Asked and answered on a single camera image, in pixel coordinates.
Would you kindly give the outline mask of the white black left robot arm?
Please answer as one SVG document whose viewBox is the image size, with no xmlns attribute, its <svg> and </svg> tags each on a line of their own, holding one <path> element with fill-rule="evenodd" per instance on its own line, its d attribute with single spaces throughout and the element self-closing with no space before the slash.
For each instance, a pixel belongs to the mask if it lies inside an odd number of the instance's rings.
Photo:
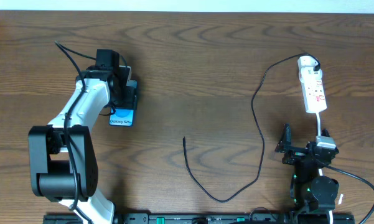
<svg viewBox="0 0 374 224">
<path fill-rule="evenodd" d="M 30 182 L 34 195 L 68 207 L 63 223 L 118 223 L 116 205 L 98 189 L 98 164 L 91 132 L 103 108 L 110 124 L 132 126 L 137 102 L 131 67 L 91 66 L 82 71 L 62 111 L 28 133 Z"/>
</svg>

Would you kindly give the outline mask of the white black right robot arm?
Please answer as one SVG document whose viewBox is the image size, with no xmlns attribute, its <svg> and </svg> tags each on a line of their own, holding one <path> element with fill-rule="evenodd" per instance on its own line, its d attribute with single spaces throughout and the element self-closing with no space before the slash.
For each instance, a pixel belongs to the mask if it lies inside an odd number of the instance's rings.
<svg viewBox="0 0 374 224">
<path fill-rule="evenodd" d="M 326 129 L 315 141 L 296 147 L 292 145 L 291 128 L 285 124 L 275 151 L 284 154 L 283 164 L 294 167 L 290 189 L 295 203 L 294 216 L 326 214 L 335 208 L 339 183 L 319 172 L 339 153 Z"/>
</svg>

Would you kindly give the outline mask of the blue Galaxy smartphone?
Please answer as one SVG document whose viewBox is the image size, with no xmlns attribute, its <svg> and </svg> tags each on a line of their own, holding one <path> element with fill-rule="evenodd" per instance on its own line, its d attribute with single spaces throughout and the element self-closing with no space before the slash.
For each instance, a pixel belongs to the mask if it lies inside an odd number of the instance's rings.
<svg viewBox="0 0 374 224">
<path fill-rule="evenodd" d="M 127 94 L 121 106 L 112 107 L 109 119 L 111 126 L 131 127 L 134 122 L 134 114 L 138 102 L 138 83 L 136 80 L 128 80 Z"/>
</svg>

